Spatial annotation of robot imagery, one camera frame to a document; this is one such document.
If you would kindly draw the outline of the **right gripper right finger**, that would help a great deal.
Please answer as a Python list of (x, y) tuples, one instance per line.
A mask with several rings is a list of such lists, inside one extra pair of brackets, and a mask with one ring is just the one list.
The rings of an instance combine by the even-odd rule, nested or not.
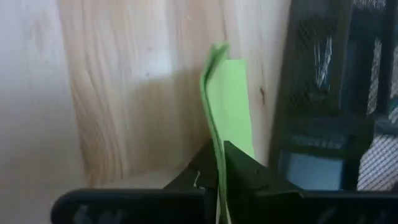
[(228, 209), (233, 223), (296, 223), (301, 219), (299, 188), (224, 142)]

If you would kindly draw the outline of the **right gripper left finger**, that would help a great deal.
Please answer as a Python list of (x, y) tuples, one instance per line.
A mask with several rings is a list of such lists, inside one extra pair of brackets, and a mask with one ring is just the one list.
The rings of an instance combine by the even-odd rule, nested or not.
[(218, 173), (213, 141), (207, 141), (164, 189), (177, 197), (172, 211), (178, 223), (216, 223)]

